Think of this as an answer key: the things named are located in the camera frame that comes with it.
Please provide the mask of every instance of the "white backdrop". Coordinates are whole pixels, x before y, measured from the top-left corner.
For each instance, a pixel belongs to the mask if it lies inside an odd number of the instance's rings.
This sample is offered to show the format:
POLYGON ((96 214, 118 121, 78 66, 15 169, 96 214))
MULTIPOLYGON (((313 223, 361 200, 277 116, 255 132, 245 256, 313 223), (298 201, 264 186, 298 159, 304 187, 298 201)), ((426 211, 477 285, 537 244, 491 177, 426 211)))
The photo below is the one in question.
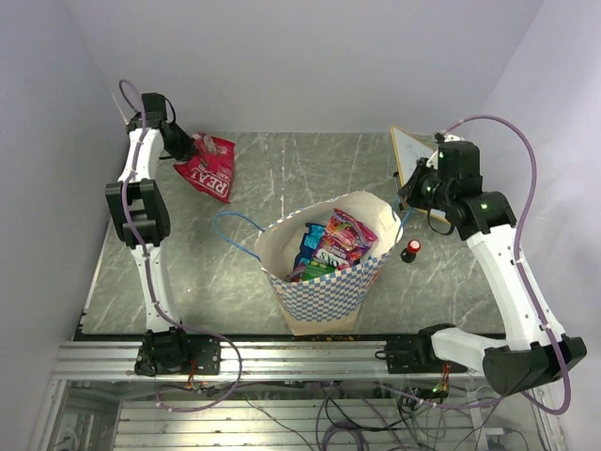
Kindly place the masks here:
POLYGON ((128 139, 67 7, 0 0, 0 10, 0 448, 22 451, 84 307, 104 184, 128 139))
MULTIPOLYGON (((601 373, 601 3, 546 0, 486 103, 531 139, 539 184, 523 247, 548 304, 589 356, 572 375, 574 402, 562 418, 570 449, 599 449, 601 373)), ((521 212, 530 165, 521 142, 496 123, 473 123, 489 190, 521 212)), ((562 402, 562 385, 556 384, 562 402)))
POLYGON ((67 0, 112 89, 190 130, 432 132, 479 111, 542 0, 67 0))

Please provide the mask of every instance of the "white robotic arm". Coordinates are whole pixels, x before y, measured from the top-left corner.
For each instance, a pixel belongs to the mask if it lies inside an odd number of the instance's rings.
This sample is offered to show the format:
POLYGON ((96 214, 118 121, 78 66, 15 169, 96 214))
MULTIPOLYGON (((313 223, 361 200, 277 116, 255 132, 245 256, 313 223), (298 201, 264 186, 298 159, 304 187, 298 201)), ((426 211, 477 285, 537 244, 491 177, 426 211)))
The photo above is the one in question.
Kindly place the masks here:
POLYGON ((107 185, 106 197, 117 235, 130 247, 140 275, 146 304, 146 329, 153 333, 160 333, 169 331, 173 324, 157 312, 150 295, 149 284, 152 284, 161 311, 176 322, 181 322, 181 317, 173 300, 167 271, 166 238, 170 233, 169 215, 154 178, 164 150, 177 160, 184 161, 193 154, 193 140, 174 120, 167 121, 164 96, 148 93, 143 94, 142 99, 146 110, 146 134, 137 149, 143 132, 138 113, 127 127, 130 150, 125 169, 117 183, 107 185), (123 211, 121 190, 123 182, 128 178, 128 209, 133 223, 144 238, 145 246, 133 236, 123 211), (150 277, 146 273, 145 248, 150 263, 150 277))
POLYGON ((485 374, 497 393, 509 396, 555 381, 560 366, 549 332, 559 343, 568 369, 586 355, 579 337, 568 337, 536 284, 521 249, 515 261, 516 217, 505 196, 482 191, 480 149, 468 141, 440 142, 434 166, 422 158, 400 197, 421 210, 442 210, 484 270, 505 326, 506 337, 495 340, 469 334, 452 324, 421 331, 433 357, 456 362, 485 374), (523 268, 546 322, 543 324, 524 286, 523 268))

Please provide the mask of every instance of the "checkered bag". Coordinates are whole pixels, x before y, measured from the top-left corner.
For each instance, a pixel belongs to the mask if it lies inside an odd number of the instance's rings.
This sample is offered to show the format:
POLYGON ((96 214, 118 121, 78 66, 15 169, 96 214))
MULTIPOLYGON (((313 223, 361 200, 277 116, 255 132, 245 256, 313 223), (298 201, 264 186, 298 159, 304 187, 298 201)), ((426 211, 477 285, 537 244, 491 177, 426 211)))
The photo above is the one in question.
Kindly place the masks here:
POLYGON ((293 334, 329 334, 350 332, 362 300, 372 286, 394 245, 402 235, 401 221, 391 206, 373 194, 358 191, 294 211, 263 230, 245 216, 225 211, 213 220, 215 230, 225 240, 261 262, 261 270, 270 281, 293 334), (364 223, 378 240, 351 268, 298 283, 284 278, 293 270, 306 223, 327 224, 334 208, 364 223), (260 232, 254 252, 232 242, 215 225, 215 219, 234 214, 250 221, 260 232))

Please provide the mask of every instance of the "blue checkered pattern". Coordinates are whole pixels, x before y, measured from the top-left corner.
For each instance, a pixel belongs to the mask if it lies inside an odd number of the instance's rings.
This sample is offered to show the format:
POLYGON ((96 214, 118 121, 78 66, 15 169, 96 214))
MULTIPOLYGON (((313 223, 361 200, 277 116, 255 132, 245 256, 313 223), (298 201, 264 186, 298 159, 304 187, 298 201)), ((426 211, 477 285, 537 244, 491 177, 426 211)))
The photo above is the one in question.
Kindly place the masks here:
POLYGON ((367 290, 391 252, 392 250, 380 257, 369 257, 364 263, 352 268, 296 284, 289 284, 268 271, 263 271, 278 294, 282 307, 292 318, 327 322, 342 319, 361 306, 367 290))

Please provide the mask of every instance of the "table surface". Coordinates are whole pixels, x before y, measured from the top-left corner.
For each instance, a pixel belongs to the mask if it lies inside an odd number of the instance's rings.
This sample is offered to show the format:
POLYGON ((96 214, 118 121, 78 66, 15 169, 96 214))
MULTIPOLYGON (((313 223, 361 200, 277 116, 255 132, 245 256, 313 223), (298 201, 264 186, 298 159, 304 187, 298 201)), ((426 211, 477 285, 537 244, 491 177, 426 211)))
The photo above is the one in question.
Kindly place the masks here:
MULTIPOLYGON (((387 133, 221 133, 236 142, 231 205, 198 193, 161 162, 156 180, 172 222, 168 270, 184 322, 223 334, 289 334, 275 294, 259 264, 212 229, 225 210, 268 225, 291 211, 357 190, 392 202, 396 170, 387 133)), ((435 221, 434 226, 447 226, 435 221)), ((222 231, 252 247, 256 231, 223 218, 222 231)), ((110 226, 84 316, 85 334, 141 334, 145 305, 130 250, 110 226)), ((422 213, 408 218, 403 239, 365 297, 354 334, 415 333, 451 322, 476 333, 502 332, 502 320, 484 273, 454 233, 432 231, 422 213), (407 264, 399 258, 410 239, 423 248, 407 264)))

